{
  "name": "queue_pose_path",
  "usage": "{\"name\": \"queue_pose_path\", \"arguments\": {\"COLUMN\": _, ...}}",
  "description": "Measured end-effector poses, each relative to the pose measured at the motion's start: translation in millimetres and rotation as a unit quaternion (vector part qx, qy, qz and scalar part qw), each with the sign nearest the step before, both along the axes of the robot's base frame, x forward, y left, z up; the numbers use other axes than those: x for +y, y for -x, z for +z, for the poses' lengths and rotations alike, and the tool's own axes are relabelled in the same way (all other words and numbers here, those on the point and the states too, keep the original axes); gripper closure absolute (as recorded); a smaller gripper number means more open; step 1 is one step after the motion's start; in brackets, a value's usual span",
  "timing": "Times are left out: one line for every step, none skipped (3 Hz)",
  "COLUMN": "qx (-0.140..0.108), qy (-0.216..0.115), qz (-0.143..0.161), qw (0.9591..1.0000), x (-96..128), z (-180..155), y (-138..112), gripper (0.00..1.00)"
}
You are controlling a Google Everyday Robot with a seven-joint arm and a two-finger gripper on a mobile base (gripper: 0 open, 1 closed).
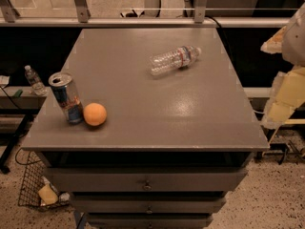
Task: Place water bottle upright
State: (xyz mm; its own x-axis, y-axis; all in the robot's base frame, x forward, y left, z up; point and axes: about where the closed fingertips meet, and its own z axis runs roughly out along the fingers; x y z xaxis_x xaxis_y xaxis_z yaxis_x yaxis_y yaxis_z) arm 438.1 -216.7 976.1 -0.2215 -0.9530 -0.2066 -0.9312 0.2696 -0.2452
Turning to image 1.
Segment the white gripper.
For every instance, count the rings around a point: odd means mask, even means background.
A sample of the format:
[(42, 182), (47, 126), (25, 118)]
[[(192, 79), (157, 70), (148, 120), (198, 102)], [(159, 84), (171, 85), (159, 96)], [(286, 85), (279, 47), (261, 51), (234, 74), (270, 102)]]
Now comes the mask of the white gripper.
[(278, 30), (265, 41), (260, 50), (282, 53), (293, 68), (279, 72), (274, 78), (270, 98), (264, 108), (261, 124), (266, 129), (277, 129), (295, 110), (305, 103), (305, 4), (293, 15), (287, 27)]

